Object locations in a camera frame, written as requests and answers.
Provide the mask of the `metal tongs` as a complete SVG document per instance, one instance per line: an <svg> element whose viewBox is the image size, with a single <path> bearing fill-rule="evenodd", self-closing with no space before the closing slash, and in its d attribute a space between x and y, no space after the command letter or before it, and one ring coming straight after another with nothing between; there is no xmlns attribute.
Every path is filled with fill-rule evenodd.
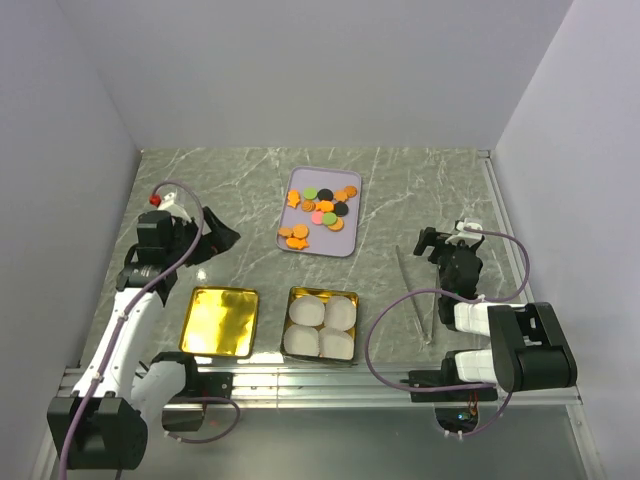
<svg viewBox="0 0 640 480"><path fill-rule="evenodd" d="M394 253L399 268L400 276L407 292L417 289L409 271L408 256L404 254L399 245L394 246ZM421 294L409 299L414 312L414 324L424 345L429 345L434 340L437 324L437 296L435 294Z"/></svg>

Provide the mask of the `aluminium mounting rail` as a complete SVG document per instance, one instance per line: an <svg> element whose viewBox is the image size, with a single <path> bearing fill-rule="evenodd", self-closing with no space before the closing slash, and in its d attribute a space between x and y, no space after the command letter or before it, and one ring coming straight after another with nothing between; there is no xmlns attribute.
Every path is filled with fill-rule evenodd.
<svg viewBox="0 0 640 480"><path fill-rule="evenodd" d="M376 367L388 380L400 383L408 377L409 364ZM202 373L229 372L233 375L231 398L242 408L420 408L463 407L462 402L411 401L409 392L380 383L365 365L329 366L306 364L200 365ZM83 370L66 368L58 391L69 396ZM513 394L508 406L577 406L582 399L576 387Z"/></svg>

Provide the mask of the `pink round cookie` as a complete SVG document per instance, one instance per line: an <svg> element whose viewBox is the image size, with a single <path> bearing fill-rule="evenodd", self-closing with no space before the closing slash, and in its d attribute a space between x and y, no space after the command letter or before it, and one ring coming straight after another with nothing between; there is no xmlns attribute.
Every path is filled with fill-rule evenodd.
<svg viewBox="0 0 640 480"><path fill-rule="evenodd" d="M324 216L323 212L316 211L311 215L311 221L316 225L320 225L323 223L323 216Z"/></svg>

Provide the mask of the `gold cookie tin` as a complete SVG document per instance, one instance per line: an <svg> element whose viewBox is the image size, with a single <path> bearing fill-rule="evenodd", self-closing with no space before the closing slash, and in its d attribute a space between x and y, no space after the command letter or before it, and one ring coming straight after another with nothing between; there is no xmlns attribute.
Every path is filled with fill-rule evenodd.
<svg viewBox="0 0 640 480"><path fill-rule="evenodd" d="M352 364L358 307L355 292L292 287L281 335L281 354L308 362Z"/></svg>

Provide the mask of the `orange shell cookie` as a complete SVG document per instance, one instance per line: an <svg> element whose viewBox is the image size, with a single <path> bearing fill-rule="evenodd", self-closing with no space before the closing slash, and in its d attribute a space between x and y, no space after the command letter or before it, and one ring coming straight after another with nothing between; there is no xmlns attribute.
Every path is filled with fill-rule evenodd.
<svg viewBox="0 0 640 480"><path fill-rule="evenodd" d="M358 190L355 186L347 186L344 188L344 191L349 198L353 198L358 194Z"/></svg>

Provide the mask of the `green round cookie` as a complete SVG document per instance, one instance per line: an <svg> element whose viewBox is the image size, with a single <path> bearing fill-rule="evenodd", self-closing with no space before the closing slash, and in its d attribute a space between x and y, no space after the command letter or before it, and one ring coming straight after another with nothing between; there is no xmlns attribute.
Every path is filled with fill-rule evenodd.
<svg viewBox="0 0 640 480"><path fill-rule="evenodd" d="M323 214L322 216L322 223L326 226L332 226L334 225L337 221L339 220L339 218L336 216L335 213L333 212L326 212Z"/></svg>
<svg viewBox="0 0 640 480"><path fill-rule="evenodd" d="M303 190L303 196L305 199L314 200L317 197L318 191L314 187L307 187Z"/></svg>

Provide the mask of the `orange fish cookie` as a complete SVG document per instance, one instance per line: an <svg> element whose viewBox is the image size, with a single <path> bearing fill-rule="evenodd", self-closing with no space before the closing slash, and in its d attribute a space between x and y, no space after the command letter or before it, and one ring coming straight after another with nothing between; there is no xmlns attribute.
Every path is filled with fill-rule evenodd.
<svg viewBox="0 0 640 480"><path fill-rule="evenodd" d="M323 213L329 213L334 211L334 203L328 200L321 200L316 203L315 207L316 211L321 211Z"/></svg>
<svg viewBox="0 0 640 480"><path fill-rule="evenodd" d="M289 249L304 250L309 247L305 238L289 237L285 240L285 244Z"/></svg>
<svg viewBox="0 0 640 480"><path fill-rule="evenodd" d="M295 190L295 189L291 189L287 192L287 206L293 209L296 209L298 207L298 205L301 202L301 196L300 193Z"/></svg>

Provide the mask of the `aluminium side rail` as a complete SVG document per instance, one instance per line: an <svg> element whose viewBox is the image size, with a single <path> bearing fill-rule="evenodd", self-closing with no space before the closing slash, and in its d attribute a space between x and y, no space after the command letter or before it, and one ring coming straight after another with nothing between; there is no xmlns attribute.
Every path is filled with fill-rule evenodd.
<svg viewBox="0 0 640 480"><path fill-rule="evenodd" d="M514 236L506 205L499 186L494 166L492 163L491 150L478 150L479 161L482 164L483 174L488 186L489 195L494 207L495 216L498 223L498 229L504 234ZM517 285L522 283L525 274L524 257L520 248L512 241L506 239L503 241L510 267Z"/></svg>

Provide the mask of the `black round cookie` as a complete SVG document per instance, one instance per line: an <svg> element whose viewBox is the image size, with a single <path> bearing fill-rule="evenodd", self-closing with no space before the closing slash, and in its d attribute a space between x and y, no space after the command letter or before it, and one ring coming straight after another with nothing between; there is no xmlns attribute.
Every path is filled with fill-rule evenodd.
<svg viewBox="0 0 640 480"><path fill-rule="evenodd" d="M344 217L349 213L349 207L345 202L336 202L333 205L333 213L338 217Z"/></svg>
<svg viewBox="0 0 640 480"><path fill-rule="evenodd" d="M320 201L332 201L334 199L334 194L330 189L323 188L317 192L317 198Z"/></svg>

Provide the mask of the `orange round waffle cookie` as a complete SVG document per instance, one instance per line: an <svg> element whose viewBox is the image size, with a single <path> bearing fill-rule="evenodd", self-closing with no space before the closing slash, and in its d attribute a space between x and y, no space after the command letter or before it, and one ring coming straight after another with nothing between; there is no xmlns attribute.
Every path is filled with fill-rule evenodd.
<svg viewBox="0 0 640 480"><path fill-rule="evenodd" d="M331 231L337 232L342 230L344 227L344 221L341 217L338 217L336 221L332 225L328 225L327 228Z"/></svg>

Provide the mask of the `white paper cup back-right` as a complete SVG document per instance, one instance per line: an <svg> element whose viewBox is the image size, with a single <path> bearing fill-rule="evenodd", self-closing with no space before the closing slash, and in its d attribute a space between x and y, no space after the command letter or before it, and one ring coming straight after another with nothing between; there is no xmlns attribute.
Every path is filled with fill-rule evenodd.
<svg viewBox="0 0 640 480"><path fill-rule="evenodd" d="M340 331L351 329L357 319L354 303L344 296L332 296L325 306L324 325Z"/></svg>

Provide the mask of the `gold tin lid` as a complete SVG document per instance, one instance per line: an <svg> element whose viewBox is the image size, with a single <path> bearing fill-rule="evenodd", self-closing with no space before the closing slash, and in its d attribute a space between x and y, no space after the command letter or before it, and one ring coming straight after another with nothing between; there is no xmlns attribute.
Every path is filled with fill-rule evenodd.
<svg viewBox="0 0 640 480"><path fill-rule="evenodd" d="M258 309L259 295L253 289L194 288L181 332L180 350L201 357L249 357Z"/></svg>

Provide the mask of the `orange spiral cookie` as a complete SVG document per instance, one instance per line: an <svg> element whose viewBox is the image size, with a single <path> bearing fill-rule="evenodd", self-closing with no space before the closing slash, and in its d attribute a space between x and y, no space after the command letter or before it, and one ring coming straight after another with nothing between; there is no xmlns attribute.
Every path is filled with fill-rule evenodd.
<svg viewBox="0 0 640 480"><path fill-rule="evenodd" d="M311 212L315 210L315 202L312 200L304 200L302 202L302 210L305 212Z"/></svg>

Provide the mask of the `white paper cup back-left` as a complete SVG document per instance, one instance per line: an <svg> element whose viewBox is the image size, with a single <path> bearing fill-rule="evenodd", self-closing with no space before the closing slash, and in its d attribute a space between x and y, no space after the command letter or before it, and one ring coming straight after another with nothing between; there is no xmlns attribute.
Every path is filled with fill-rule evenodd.
<svg viewBox="0 0 640 480"><path fill-rule="evenodd" d="M301 296L289 306L289 317L296 325L317 327L324 322L324 316L325 304L316 296Z"/></svg>

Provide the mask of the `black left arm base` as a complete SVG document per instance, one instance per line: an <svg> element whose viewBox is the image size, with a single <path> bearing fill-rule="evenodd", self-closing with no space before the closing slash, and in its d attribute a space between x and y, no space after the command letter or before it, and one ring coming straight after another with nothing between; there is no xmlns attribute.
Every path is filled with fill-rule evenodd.
<svg viewBox="0 0 640 480"><path fill-rule="evenodd" d="M205 425L205 416L215 407L233 407L229 403L234 375L231 372L199 374L196 386L174 397L163 409L162 427L170 433L198 432Z"/></svg>

